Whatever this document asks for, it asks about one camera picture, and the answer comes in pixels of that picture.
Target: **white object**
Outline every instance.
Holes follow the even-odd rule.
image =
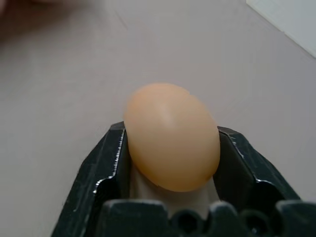
[[[247,4],[316,57],[315,0],[247,0]]]

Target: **egg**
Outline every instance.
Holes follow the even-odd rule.
[[[155,185],[188,192],[216,172],[217,125],[206,106],[184,88],[146,85],[132,94],[123,117],[131,158]]]

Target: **table surface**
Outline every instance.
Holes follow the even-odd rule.
[[[49,236],[84,158],[157,81],[316,201],[316,60],[245,0],[16,1],[0,20],[0,236]]]

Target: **brown egg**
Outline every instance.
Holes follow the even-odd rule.
[[[186,192],[215,173],[220,158],[216,123],[184,88],[167,83],[142,87],[129,99],[124,123],[131,158],[154,184]]]

